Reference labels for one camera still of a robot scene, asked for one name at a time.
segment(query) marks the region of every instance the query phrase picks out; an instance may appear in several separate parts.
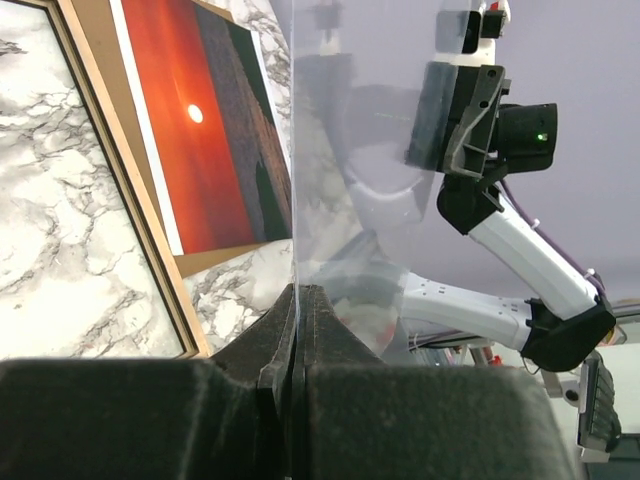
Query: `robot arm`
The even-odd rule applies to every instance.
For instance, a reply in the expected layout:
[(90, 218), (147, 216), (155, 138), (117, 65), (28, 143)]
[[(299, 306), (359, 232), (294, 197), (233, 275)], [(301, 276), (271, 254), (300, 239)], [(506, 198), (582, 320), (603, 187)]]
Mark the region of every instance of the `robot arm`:
[(509, 174), (551, 166), (557, 109), (501, 105), (510, 81), (495, 65), (495, 39), (510, 12), (506, 1), (481, 4), (464, 14), (470, 33), (463, 53), (442, 52), (425, 75), (421, 98), (428, 101), (438, 98), (434, 77), (456, 70), (444, 140), (425, 148), (421, 122), (428, 121), (430, 109), (419, 106), (406, 161), (445, 174), (437, 205), (441, 216), (506, 264), (538, 298), (503, 299), (412, 275), (402, 316), (496, 341), (549, 372), (569, 371), (615, 327), (615, 317), (603, 289), (540, 235), (501, 188)]

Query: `marble pattern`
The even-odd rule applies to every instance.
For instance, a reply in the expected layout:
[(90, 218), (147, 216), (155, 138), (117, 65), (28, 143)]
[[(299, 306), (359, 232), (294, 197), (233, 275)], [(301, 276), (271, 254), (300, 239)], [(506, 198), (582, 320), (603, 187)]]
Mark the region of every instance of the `marble pattern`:
[(185, 279), (214, 352), (268, 310), (292, 281), (291, 240), (273, 242)]
[(0, 359), (182, 353), (45, 12), (0, 18)]

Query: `clear plastic sheet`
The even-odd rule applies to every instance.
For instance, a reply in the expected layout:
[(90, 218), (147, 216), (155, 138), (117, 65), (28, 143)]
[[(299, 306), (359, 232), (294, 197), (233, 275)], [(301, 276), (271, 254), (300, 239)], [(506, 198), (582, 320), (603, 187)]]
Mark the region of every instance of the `clear plastic sheet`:
[(407, 358), (395, 355), (408, 349), (398, 320), (434, 177), (412, 159), (442, 141), (455, 84), (446, 59), (462, 51), (471, 3), (294, 0), (296, 284), (323, 286), (390, 361)]

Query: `purple cable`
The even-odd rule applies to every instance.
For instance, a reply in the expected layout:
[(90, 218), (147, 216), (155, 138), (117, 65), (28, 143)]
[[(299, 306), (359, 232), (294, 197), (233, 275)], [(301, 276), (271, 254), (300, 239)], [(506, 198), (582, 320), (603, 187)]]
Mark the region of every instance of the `purple cable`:
[(502, 193), (507, 198), (509, 203), (511, 203), (514, 210), (518, 212), (518, 215), (520, 215), (523, 218), (523, 220), (527, 222), (527, 224), (531, 228), (535, 228), (536, 233), (540, 235), (540, 237), (542, 237), (542, 239), (545, 242), (547, 242), (551, 246), (551, 248), (553, 248), (556, 252), (558, 252), (560, 256), (564, 258), (569, 265), (571, 265), (578, 272), (580, 272), (580, 274), (584, 276), (587, 279), (587, 281), (596, 288), (596, 290), (598, 291), (598, 295), (604, 298), (605, 289), (602, 282), (600, 282), (600, 280), (598, 280), (594, 275), (589, 274), (587, 270), (582, 268), (578, 262), (576, 262), (573, 258), (571, 258), (571, 256), (568, 253), (562, 250), (562, 248), (560, 248), (560, 246), (556, 242), (554, 242), (546, 233), (544, 233), (544, 231), (541, 228), (536, 226), (536, 222), (531, 217), (529, 217), (529, 215), (527, 215), (527, 213), (522, 209), (522, 207), (518, 204), (518, 202), (514, 198), (513, 193), (511, 192), (511, 188), (509, 188), (509, 185), (507, 185), (506, 180), (504, 179), (500, 180), (500, 186), (502, 187)]

